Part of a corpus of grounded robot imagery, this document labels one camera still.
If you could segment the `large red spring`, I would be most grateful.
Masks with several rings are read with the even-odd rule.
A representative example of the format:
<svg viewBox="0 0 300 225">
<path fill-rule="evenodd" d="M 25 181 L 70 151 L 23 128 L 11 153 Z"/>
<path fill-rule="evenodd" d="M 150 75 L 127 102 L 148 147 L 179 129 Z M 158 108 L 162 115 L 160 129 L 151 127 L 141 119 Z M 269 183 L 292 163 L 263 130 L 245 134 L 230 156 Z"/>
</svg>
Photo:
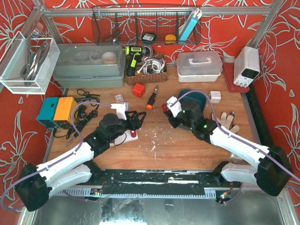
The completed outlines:
<svg viewBox="0 0 300 225">
<path fill-rule="evenodd" d="M 132 137 L 132 138 L 135 138 L 136 135 L 137 135 L 136 131 L 130 131 L 130 133 L 131 133 L 131 137 Z"/>
</svg>

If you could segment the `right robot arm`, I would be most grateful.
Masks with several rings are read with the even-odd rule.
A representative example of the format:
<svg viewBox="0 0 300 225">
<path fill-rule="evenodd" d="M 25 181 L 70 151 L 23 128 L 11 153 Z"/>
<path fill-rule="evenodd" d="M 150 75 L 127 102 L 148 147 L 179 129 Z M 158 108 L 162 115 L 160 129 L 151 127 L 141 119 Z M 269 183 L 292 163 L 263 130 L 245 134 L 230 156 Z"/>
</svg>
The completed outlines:
<svg viewBox="0 0 300 225">
<path fill-rule="evenodd" d="M 245 165 L 221 162 L 214 170 L 217 184 L 245 182 L 257 184 L 265 193 L 278 196 L 291 178 L 292 168 L 284 150 L 279 146 L 263 146 L 249 141 L 220 123 L 203 116 L 194 101 L 180 103 L 171 97 L 162 105 L 173 128 L 182 125 L 193 135 L 209 144 L 221 147 L 246 161 Z"/>
</svg>

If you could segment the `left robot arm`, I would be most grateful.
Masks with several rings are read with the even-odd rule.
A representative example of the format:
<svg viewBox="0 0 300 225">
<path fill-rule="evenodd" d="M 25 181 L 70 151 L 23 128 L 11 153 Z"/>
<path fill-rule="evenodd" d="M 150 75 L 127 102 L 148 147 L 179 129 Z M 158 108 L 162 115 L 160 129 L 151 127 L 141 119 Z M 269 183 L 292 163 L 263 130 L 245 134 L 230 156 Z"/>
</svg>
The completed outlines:
<svg viewBox="0 0 300 225">
<path fill-rule="evenodd" d="M 120 119 L 106 114 L 99 126 L 83 142 L 57 158 L 34 166 L 27 164 L 21 171 L 15 191 L 28 211 L 41 208 L 54 194 L 73 185 L 85 183 L 98 167 L 93 159 L 110 148 L 110 144 L 126 131 L 142 127 L 146 112 L 128 111 Z"/>
</svg>

